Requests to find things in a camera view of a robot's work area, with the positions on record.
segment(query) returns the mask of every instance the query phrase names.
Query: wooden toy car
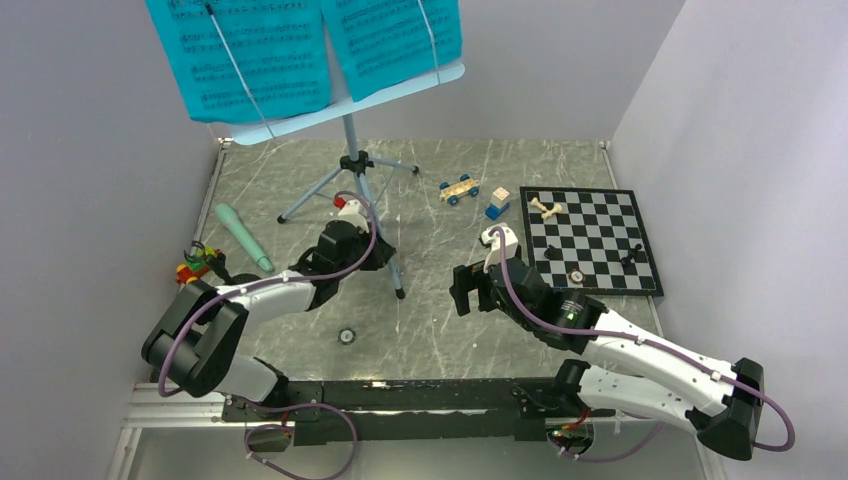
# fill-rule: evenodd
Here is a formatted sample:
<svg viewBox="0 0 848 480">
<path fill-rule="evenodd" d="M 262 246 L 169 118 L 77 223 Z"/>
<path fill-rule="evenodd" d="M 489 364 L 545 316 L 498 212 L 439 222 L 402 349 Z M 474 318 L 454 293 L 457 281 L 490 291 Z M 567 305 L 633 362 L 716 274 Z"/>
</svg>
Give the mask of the wooden toy car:
<svg viewBox="0 0 848 480">
<path fill-rule="evenodd" d="M 459 183 L 451 185 L 448 182 L 442 182 L 439 189 L 442 191 L 439 194 L 439 200 L 447 201 L 449 205 L 456 205 L 460 197 L 466 195 L 476 197 L 480 193 L 480 182 L 471 178 L 467 173 L 463 173 L 459 177 Z"/>
</svg>

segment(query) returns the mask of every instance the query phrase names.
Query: white wall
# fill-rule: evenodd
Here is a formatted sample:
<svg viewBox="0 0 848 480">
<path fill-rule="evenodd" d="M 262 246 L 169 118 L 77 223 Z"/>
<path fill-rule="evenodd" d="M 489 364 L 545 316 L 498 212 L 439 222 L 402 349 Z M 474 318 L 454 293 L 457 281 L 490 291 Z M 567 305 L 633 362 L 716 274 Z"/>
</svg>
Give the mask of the white wall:
<svg viewBox="0 0 848 480">
<path fill-rule="evenodd" d="M 683 2 L 460 0 L 465 76 L 357 114 L 357 133 L 609 139 Z M 344 138 L 340 121 L 295 136 Z"/>
<path fill-rule="evenodd" d="M 217 146 L 143 1 L 0 10 L 0 478 L 99 479 Z"/>
<path fill-rule="evenodd" d="M 731 479 L 844 478 L 848 4 L 689 0 L 613 138 L 667 335 L 766 369 L 797 446 Z M 760 441 L 782 443 L 764 413 Z"/>
</svg>

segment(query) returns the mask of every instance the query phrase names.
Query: chess piece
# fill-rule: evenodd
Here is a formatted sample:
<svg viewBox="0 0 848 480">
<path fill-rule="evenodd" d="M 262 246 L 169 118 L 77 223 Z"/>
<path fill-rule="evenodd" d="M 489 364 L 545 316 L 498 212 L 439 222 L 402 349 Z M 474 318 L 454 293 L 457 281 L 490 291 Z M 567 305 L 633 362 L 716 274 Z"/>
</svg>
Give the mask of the chess piece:
<svg viewBox="0 0 848 480">
<path fill-rule="evenodd" d="M 554 248 L 553 245 L 548 245 L 548 248 L 545 249 L 544 255 L 548 260 L 562 260 L 562 251 Z"/>
<path fill-rule="evenodd" d="M 627 256 L 621 259 L 621 265 L 625 267 L 629 267 L 633 260 L 636 259 L 636 255 L 639 254 L 639 251 L 642 250 L 642 244 L 637 243 L 635 247 L 632 247 L 628 252 Z"/>
<path fill-rule="evenodd" d="M 536 197 L 533 200 L 530 200 L 530 206 L 538 208 L 539 210 L 542 211 L 542 213 L 545 213 L 545 212 L 548 211 L 548 208 L 545 207 L 544 205 L 542 205 L 542 202 L 539 201 L 539 197 Z"/>
<path fill-rule="evenodd" d="M 550 209 L 547 212 L 542 214 L 542 220 L 546 220 L 549 217 L 553 217 L 557 213 L 562 213 L 562 205 L 560 205 L 558 203 L 554 205 L 554 208 L 552 208 L 552 209 Z"/>
<path fill-rule="evenodd" d="M 568 279 L 571 280 L 571 283 L 581 285 L 583 283 L 583 280 L 586 279 L 586 275 L 583 275 L 583 272 L 575 268 L 574 270 L 568 272 Z"/>
</svg>

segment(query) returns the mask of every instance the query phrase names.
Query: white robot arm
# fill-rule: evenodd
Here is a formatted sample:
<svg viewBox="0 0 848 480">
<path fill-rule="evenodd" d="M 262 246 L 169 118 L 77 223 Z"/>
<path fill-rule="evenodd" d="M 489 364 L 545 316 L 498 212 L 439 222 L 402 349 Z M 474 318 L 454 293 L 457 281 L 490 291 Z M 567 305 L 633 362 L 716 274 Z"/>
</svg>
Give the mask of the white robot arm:
<svg viewBox="0 0 848 480">
<path fill-rule="evenodd" d="M 274 277 L 220 287 L 200 280 L 187 284 L 144 342 L 142 357 L 167 370 L 171 380 L 195 397 L 218 391 L 265 407 L 288 405 L 288 378 L 282 372 L 236 354 L 242 332 L 285 314 L 320 307 L 338 292 L 346 276 L 339 272 L 385 266 L 395 250 L 371 231 L 366 213 L 359 201 L 346 202 L 327 223 L 318 244 Z"/>
<path fill-rule="evenodd" d="M 496 227 L 501 233 L 496 234 Z M 450 291 L 457 312 L 460 316 L 469 313 L 468 294 L 476 290 L 480 311 L 501 310 L 549 346 L 581 355 L 586 361 L 566 360 L 556 377 L 554 389 L 563 399 L 588 410 L 609 408 L 662 420 L 696 433 L 705 446 L 722 455 L 751 458 L 763 402 L 722 380 L 761 391 L 759 364 L 745 358 L 731 364 L 686 350 L 594 299 L 551 288 L 539 272 L 521 261 L 518 239 L 506 224 L 487 229 L 480 241 L 490 247 L 486 259 L 458 266 L 453 272 Z M 531 321 L 526 313 L 541 323 Z M 570 334 L 560 333 L 563 330 Z M 625 338 L 610 335 L 616 333 Z M 696 368 L 681 357 L 707 368 Z M 597 366 L 604 362 L 641 377 Z"/>
</svg>

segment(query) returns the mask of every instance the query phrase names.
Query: white panel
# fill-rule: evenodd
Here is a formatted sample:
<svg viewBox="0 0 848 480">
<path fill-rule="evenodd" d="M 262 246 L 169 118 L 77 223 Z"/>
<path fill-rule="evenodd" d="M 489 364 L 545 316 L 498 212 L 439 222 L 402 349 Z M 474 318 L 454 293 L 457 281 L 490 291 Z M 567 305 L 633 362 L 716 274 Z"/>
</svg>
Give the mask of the white panel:
<svg viewBox="0 0 848 480">
<path fill-rule="evenodd" d="M 284 270 L 272 277 L 279 279 L 280 283 L 251 290 L 232 298 L 231 301 L 240 303 L 247 309 L 247 325 L 250 327 L 255 327 L 257 324 L 280 318 L 289 313 L 305 312 L 312 303 L 315 287 L 310 282 L 284 283 L 284 279 L 302 276 L 300 273 Z M 217 288 L 220 293 L 231 290 L 245 290 L 247 292 L 250 285 L 264 283 L 268 280 L 270 278 L 257 280 L 251 284 Z"/>
<path fill-rule="evenodd" d="M 695 427 L 686 419 L 692 402 L 644 377 L 632 377 L 591 367 L 580 380 L 580 399 L 589 408 L 609 408 L 665 422 L 689 433 Z"/>
<path fill-rule="evenodd" d="M 845 476 L 846 79 L 848 3 L 688 0 L 613 138 L 666 335 L 761 363 L 798 428 L 731 479 Z M 785 438 L 764 409 L 758 440 Z"/>
<path fill-rule="evenodd" d="M 614 435 L 613 422 L 595 423 L 597 440 L 586 457 L 621 453 L 644 438 L 653 426 L 652 422 L 630 422 Z M 262 455 L 298 475 L 323 478 L 334 473 L 349 453 L 349 442 L 331 442 Z M 132 472 L 131 480 L 283 478 L 270 468 L 245 460 L 244 430 L 238 428 L 145 430 Z M 574 462 L 557 457 L 546 442 L 516 442 L 512 438 L 362 442 L 351 469 L 340 478 L 705 480 L 695 440 L 668 427 L 643 451 L 612 463 Z"/>
<path fill-rule="evenodd" d="M 675 345 L 668 340 L 649 333 L 633 325 L 618 313 L 610 311 L 602 314 L 595 325 L 596 330 L 629 333 L 645 340 L 672 347 L 687 357 L 696 360 L 713 371 L 735 379 L 730 363 L 699 355 Z M 592 363 L 613 362 L 657 382 L 672 392 L 676 392 L 707 415 L 716 415 L 726 408 L 722 404 L 725 395 L 733 394 L 733 387 L 727 383 L 716 382 L 708 374 L 689 365 L 658 348 L 638 345 L 632 340 L 601 336 L 586 345 L 583 356 Z"/>
<path fill-rule="evenodd" d="M 277 384 L 277 374 L 256 359 L 236 355 L 216 392 L 237 395 L 261 403 Z"/>
<path fill-rule="evenodd" d="M 100 479 L 218 145 L 143 1 L 0 10 L 0 478 Z"/>
</svg>

